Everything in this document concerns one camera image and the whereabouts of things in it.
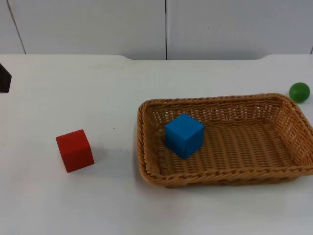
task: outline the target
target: green ball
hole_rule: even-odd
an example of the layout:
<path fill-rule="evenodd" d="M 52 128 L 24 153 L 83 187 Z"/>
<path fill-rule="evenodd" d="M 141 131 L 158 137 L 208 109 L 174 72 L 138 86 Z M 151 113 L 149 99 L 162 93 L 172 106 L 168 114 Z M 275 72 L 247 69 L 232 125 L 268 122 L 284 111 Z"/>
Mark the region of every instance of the green ball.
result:
<path fill-rule="evenodd" d="M 297 82 L 290 87 L 289 96 L 294 102 L 304 102 L 310 96 L 310 88 L 303 82 Z"/>

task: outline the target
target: basket rim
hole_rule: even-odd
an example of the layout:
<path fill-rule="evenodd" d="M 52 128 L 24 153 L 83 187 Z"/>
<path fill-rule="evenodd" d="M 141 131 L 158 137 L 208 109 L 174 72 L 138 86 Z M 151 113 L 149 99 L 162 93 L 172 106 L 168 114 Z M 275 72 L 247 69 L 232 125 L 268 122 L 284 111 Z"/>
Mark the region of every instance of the basket rim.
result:
<path fill-rule="evenodd" d="M 215 180 L 227 180 L 241 178 L 243 175 L 247 174 L 251 177 L 294 177 L 297 178 L 301 175 L 310 175 L 313 173 L 313 165 L 309 166 L 286 166 L 286 167 L 242 167 L 242 168 L 229 168 L 229 169 L 209 169 L 206 171 L 199 171 L 195 173 L 176 173 L 171 175 L 162 175 L 160 173 L 155 174 L 148 170 L 147 168 L 147 158 L 145 155 L 145 133 L 143 131 L 145 123 L 143 121 L 143 115 L 148 106 L 156 105 L 159 106 L 160 103 L 165 104 L 179 104 L 179 103 L 219 103 L 219 102 L 229 102 L 229 101 L 240 101 L 240 100 L 260 100 L 260 99 L 273 99 L 277 98 L 284 102 L 286 105 L 296 112 L 296 114 L 301 118 L 302 124 L 306 126 L 304 130 L 313 139 L 313 128 L 309 121 L 303 115 L 302 111 L 298 105 L 293 102 L 290 98 L 283 94 L 278 93 L 268 93 L 268 94 L 251 94 L 251 95 L 231 95 L 231 96 L 217 96 L 217 97 L 200 97 L 200 98 L 176 98 L 176 99 L 150 99 L 143 102 L 138 109 L 137 113 L 137 157 L 139 164 L 139 171 L 141 176 L 148 182 L 160 185 L 171 185 L 176 183 L 178 180 L 183 183 L 193 183 L 202 181 L 215 181 Z"/>

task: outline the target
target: blue cube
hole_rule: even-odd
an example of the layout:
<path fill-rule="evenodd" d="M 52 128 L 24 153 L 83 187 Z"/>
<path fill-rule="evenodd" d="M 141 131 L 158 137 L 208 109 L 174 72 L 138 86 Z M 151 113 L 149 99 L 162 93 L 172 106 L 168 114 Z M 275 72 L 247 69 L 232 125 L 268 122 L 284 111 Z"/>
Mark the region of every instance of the blue cube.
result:
<path fill-rule="evenodd" d="M 204 139 L 204 125 L 182 114 L 165 126 L 165 145 L 180 158 L 187 159 L 201 148 Z"/>

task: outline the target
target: red cube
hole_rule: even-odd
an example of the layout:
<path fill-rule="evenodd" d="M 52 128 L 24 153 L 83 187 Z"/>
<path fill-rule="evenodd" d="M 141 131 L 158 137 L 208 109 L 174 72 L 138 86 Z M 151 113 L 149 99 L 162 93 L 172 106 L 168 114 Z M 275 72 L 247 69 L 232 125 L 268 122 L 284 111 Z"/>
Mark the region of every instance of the red cube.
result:
<path fill-rule="evenodd" d="M 94 164 L 91 148 L 84 130 L 58 136 L 56 141 L 67 172 Z"/>

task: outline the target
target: white table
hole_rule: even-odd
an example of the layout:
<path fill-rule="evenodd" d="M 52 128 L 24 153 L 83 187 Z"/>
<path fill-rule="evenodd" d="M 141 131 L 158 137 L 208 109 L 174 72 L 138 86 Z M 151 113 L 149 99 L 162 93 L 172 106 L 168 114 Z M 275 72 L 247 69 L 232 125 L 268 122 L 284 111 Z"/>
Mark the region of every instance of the white table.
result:
<path fill-rule="evenodd" d="M 1 235 L 312 234 L 313 177 L 245 187 L 167 189 L 141 179 L 136 115 L 151 98 L 313 88 L 313 56 L 133 61 L 101 55 L 0 55 Z M 313 122 L 313 99 L 300 105 Z M 84 129 L 95 164 L 66 173 L 55 137 Z"/>

